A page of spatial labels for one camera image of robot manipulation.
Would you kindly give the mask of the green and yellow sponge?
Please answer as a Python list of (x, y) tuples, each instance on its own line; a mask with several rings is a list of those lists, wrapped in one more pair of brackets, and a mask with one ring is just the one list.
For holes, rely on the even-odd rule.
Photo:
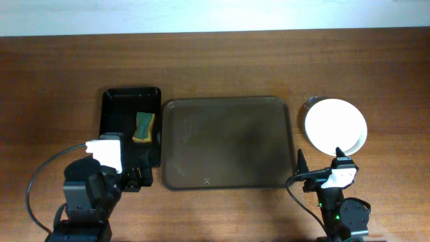
[(155, 115), (152, 113), (138, 112), (136, 114), (136, 130), (132, 140), (136, 143), (151, 143)]

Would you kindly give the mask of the white plate with sauce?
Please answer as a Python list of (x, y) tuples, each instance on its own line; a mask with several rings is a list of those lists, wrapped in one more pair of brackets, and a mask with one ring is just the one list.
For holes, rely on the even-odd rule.
[(304, 108), (302, 129), (320, 152), (335, 156), (339, 148), (345, 155), (352, 155), (364, 146), (367, 122), (353, 104), (342, 99), (314, 97)]

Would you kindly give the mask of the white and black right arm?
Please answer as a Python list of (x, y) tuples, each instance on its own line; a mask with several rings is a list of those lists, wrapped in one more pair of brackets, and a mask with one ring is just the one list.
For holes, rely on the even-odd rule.
[(296, 171), (286, 189), (302, 182), (305, 193), (317, 195), (322, 218), (317, 222), (325, 232), (317, 241), (363, 241), (369, 235), (371, 205), (359, 198), (344, 197), (343, 190), (354, 183), (359, 167), (339, 147), (329, 167), (310, 171), (303, 152), (298, 150)]

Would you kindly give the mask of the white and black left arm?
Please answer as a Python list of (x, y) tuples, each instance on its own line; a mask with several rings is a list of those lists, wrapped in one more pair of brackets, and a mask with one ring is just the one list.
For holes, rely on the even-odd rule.
[(152, 157), (145, 153), (121, 173), (91, 156), (64, 170), (66, 202), (57, 210), (47, 241), (106, 242), (112, 238), (109, 218), (123, 192), (139, 192), (153, 183)]

